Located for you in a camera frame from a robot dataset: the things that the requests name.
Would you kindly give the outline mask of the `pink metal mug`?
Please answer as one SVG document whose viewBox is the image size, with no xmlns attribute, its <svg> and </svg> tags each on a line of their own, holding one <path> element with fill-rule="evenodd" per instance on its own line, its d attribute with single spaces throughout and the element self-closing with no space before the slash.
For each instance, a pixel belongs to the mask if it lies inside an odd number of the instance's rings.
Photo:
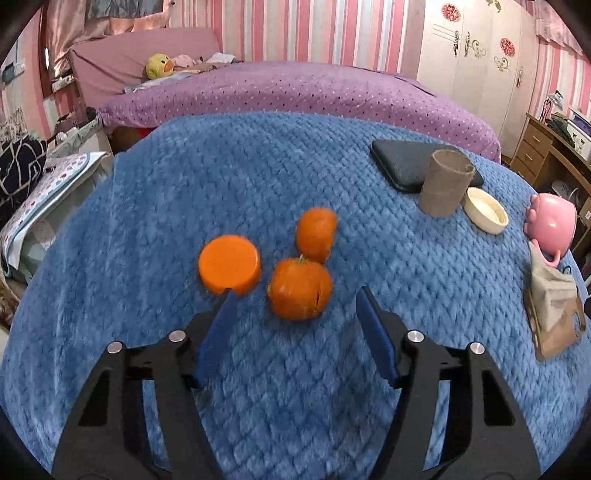
<svg viewBox="0 0 591 480">
<path fill-rule="evenodd" d="M 549 267 L 557 268 L 570 249 L 576 223 L 577 211 L 572 202 L 554 194 L 531 195 L 524 233 Z"/>
</svg>

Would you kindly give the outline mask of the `cardboard tube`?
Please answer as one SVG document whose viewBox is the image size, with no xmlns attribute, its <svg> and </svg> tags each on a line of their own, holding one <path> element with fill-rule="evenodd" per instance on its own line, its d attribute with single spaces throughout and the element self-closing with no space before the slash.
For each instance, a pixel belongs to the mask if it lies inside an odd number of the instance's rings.
<svg viewBox="0 0 591 480">
<path fill-rule="evenodd" d="M 419 207 L 427 215 L 445 218 L 454 214 L 469 188 L 476 168 L 462 152 L 436 150 L 426 169 Z"/>
</svg>

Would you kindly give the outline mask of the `tan phone case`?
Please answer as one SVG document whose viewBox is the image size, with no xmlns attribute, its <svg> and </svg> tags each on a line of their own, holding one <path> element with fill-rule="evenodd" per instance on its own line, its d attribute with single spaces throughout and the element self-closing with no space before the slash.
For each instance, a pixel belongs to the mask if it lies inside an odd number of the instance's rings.
<svg viewBox="0 0 591 480">
<path fill-rule="evenodd" d="M 579 296 L 566 302 L 558 320 L 549 331 L 542 328 L 529 289 L 524 292 L 524 306 L 534 344 L 535 357 L 539 362 L 559 355 L 580 340 L 586 332 L 586 318 Z"/>
</svg>

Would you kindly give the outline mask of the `beige folded cloth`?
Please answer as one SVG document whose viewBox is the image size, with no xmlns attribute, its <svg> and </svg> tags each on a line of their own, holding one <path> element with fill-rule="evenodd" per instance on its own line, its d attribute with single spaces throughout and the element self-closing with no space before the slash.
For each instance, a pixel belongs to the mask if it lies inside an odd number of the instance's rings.
<svg viewBox="0 0 591 480">
<path fill-rule="evenodd" d="M 538 322 L 549 332 L 561 319 L 567 304 L 578 297 L 571 275 L 549 267 L 535 241 L 529 242 L 531 255 L 531 295 Z"/>
</svg>

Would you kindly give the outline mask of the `orange round lid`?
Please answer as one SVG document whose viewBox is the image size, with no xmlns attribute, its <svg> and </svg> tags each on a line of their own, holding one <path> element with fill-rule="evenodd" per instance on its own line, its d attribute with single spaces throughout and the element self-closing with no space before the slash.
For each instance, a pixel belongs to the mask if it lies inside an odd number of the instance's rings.
<svg viewBox="0 0 591 480">
<path fill-rule="evenodd" d="M 226 289 L 243 296 L 259 282 L 260 257 L 256 246 L 238 235 L 222 235 L 209 241 L 197 258 L 197 272 L 204 287 L 215 295 Z"/>
</svg>

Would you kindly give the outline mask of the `cream round lid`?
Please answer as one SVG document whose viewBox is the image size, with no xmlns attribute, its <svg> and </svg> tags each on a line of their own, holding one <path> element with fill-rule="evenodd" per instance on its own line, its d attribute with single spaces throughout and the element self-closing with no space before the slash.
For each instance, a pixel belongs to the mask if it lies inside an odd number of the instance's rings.
<svg viewBox="0 0 591 480">
<path fill-rule="evenodd" d="M 492 235 L 501 234 L 509 224 L 509 216 L 501 203 L 480 188 L 468 188 L 464 210 L 473 224 Z"/>
</svg>

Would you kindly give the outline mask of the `dotted folded quilt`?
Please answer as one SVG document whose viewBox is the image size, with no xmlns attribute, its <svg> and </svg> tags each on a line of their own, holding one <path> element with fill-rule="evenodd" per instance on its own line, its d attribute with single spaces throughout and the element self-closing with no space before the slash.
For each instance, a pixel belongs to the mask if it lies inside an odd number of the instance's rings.
<svg viewBox="0 0 591 480">
<path fill-rule="evenodd" d="M 27 233 L 73 191 L 78 183 L 90 177 L 107 156 L 107 152 L 98 151 L 56 158 L 57 163 L 53 169 L 42 175 L 33 192 L 1 230 L 1 258 L 7 276 L 19 268 L 22 245 Z"/>
</svg>

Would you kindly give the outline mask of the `wooden desk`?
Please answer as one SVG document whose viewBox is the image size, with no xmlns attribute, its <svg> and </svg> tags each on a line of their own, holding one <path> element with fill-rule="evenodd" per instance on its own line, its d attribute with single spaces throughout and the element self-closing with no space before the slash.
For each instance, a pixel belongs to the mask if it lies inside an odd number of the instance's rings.
<svg viewBox="0 0 591 480">
<path fill-rule="evenodd" d="M 590 252 L 590 166 L 585 159 L 557 132 L 529 115 L 510 169 L 534 193 L 558 195 L 575 205 L 576 231 L 567 253 L 582 261 Z"/>
</svg>

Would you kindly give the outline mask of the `black wallet case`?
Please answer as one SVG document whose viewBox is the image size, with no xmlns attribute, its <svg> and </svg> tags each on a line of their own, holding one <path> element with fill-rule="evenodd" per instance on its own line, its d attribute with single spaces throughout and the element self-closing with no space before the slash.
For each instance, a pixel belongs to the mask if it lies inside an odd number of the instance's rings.
<svg viewBox="0 0 591 480">
<path fill-rule="evenodd" d="M 403 193 L 421 193 L 428 168 L 436 151 L 467 156 L 450 145 L 377 139 L 370 146 L 370 155 L 386 180 Z"/>
</svg>

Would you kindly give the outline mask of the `blue fleece blanket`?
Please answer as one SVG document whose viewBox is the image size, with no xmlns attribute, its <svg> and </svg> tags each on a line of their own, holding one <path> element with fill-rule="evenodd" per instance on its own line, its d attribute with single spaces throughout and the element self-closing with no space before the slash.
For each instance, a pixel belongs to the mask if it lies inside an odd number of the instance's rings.
<svg viewBox="0 0 591 480">
<path fill-rule="evenodd" d="M 5 479 L 582 478 L 588 296 L 543 359 L 535 191 L 404 129 L 250 113 L 115 157 L 26 289 Z"/>
</svg>

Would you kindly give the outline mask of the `black white patterned bag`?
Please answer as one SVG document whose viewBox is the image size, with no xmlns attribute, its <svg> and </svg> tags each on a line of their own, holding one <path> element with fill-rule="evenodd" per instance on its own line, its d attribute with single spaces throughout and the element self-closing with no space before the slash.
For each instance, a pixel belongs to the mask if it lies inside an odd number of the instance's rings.
<svg viewBox="0 0 591 480">
<path fill-rule="evenodd" d="M 1 144 L 1 219 L 5 221 L 37 186 L 46 162 L 47 142 L 34 136 Z"/>
</svg>

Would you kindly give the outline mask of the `white storage box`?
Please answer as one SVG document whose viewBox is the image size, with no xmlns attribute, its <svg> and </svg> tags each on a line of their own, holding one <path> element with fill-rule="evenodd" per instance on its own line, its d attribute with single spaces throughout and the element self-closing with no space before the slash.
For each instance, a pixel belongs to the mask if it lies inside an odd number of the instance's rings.
<svg viewBox="0 0 591 480">
<path fill-rule="evenodd" d="M 583 130 L 581 130 L 572 120 L 567 121 L 567 130 L 574 143 L 575 151 L 585 159 L 590 161 L 591 139 Z"/>
</svg>

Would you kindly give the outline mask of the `desk lamp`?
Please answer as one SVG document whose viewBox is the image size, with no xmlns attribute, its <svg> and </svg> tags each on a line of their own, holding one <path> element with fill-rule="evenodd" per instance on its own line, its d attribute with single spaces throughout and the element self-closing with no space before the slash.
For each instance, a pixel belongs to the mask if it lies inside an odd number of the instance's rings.
<svg viewBox="0 0 591 480">
<path fill-rule="evenodd" d="M 544 101 L 539 120 L 544 123 L 552 115 L 553 111 L 560 113 L 564 108 L 564 96 L 559 90 L 550 93 Z"/>
</svg>

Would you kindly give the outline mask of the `purple dotted bed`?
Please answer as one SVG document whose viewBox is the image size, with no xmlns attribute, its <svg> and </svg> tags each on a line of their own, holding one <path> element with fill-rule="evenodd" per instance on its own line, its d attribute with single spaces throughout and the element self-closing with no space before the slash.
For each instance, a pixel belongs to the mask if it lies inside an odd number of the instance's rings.
<svg viewBox="0 0 591 480">
<path fill-rule="evenodd" d="M 110 129 L 153 129 L 175 117 L 259 111 L 381 122 L 501 160 L 489 124 L 418 81 L 322 63 L 245 62 L 190 73 L 116 95 L 97 113 Z"/>
</svg>

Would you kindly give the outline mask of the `pink headboard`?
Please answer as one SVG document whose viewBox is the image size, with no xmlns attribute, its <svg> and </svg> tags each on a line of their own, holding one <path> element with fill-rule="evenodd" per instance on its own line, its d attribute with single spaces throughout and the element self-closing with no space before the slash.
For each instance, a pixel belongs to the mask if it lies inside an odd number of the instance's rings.
<svg viewBox="0 0 591 480">
<path fill-rule="evenodd" d="M 154 54 L 207 59 L 220 50 L 209 28 L 162 28 L 81 42 L 70 48 L 68 57 L 84 104 L 98 108 L 140 83 L 145 64 Z"/>
</svg>

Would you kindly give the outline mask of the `yellow duck plush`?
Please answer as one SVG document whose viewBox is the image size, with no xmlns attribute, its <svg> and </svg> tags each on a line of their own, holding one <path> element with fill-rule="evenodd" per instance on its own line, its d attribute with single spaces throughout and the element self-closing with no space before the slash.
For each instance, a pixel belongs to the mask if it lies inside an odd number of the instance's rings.
<svg viewBox="0 0 591 480">
<path fill-rule="evenodd" d="M 166 78 L 174 73 L 174 64 L 165 54 L 154 54 L 146 62 L 145 75 L 149 80 Z"/>
</svg>

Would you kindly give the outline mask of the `white wardrobe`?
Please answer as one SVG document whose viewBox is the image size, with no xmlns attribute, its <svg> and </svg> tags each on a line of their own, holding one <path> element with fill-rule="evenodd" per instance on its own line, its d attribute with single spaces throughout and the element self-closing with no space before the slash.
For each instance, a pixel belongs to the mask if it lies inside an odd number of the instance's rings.
<svg viewBox="0 0 591 480">
<path fill-rule="evenodd" d="M 483 120 L 511 157 L 533 95 L 535 18 L 516 1 L 427 1 L 418 80 Z"/>
</svg>

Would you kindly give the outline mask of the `grey window curtain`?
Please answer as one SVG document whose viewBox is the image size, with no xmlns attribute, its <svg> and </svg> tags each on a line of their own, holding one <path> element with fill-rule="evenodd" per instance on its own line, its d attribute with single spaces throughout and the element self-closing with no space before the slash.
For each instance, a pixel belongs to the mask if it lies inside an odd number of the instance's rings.
<svg viewBox="0 0 591 480">
<path fill-rule="evenodd" d="M 163 0 L 88 0 L 87 19 L 135 19 L 163 11 Z"/>
</svg>

